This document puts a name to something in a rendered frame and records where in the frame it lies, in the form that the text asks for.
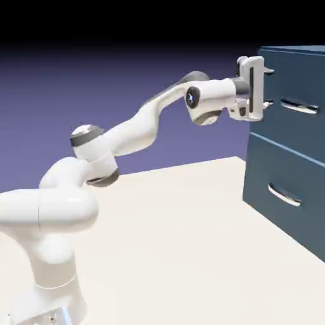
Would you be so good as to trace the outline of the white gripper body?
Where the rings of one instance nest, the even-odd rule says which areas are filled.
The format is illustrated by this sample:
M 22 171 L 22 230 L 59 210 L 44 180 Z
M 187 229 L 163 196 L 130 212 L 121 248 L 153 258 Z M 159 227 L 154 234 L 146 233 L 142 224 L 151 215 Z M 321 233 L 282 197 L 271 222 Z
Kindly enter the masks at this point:
M 249 83 L 246 119 L 260 121 L 264 110 L 264 59 L 262 56 L 243 56 L 240 59 L 240 76 Z

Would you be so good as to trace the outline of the blue cabinet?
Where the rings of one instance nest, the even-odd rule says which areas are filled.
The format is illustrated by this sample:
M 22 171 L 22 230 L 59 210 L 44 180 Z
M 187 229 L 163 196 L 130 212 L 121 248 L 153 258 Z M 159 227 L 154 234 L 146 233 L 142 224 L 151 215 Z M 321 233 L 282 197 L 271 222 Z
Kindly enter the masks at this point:
M 272 105 L 249 128 L 243 200 L 325 262 L 325 45 L 259 53 Z

